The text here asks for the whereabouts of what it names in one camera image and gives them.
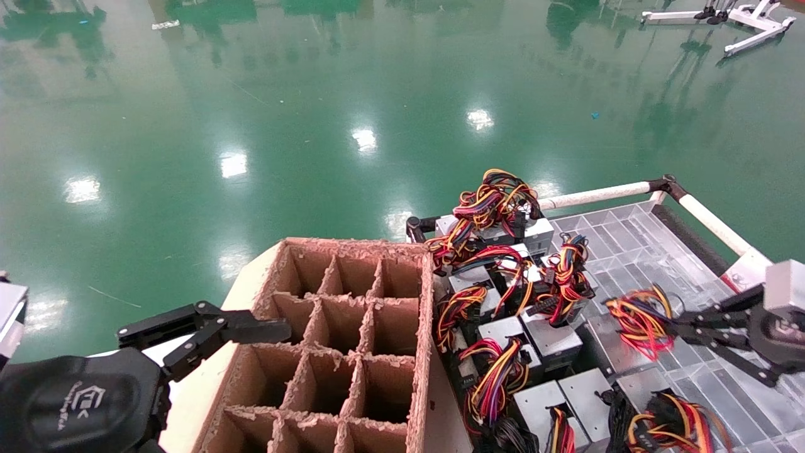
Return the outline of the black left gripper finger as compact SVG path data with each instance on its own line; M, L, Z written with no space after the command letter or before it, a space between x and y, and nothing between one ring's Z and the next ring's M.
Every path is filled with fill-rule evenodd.
M209 323L164 357L164 375L169 381L179 382L230 342L276 344L291 335L288 323Z
M259 320L250 310L222 310L207 301L150 316L118 330L118 348L146 350L177 338L189 336L209 323L288 323L286 319Z

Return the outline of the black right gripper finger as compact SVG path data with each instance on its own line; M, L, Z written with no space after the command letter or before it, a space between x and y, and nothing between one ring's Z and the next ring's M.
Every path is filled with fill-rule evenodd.
M679 335L719 335L722 329L743 328L748 335L763 334L764 284L734 294L702 311L685 311L670 321Z
M737 333L721 332L720 330L676 330L679 336L688 344L706 347L710 352L718 355L727 363L738 368L759 383L773 389L779 381L780 374L773 368L764 368L749 361L735 350L753 352L748 338Z

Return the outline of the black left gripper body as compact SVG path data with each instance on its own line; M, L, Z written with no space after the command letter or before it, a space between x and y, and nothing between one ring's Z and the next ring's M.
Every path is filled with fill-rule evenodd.
M3 452L159 452L170 387L132 348L3 368Z

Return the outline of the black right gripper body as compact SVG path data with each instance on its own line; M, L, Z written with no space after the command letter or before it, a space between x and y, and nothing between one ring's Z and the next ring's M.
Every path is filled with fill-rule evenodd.
M779 372L803 372L804 335L794 322L753 308L748 316L748 342L754 352Z

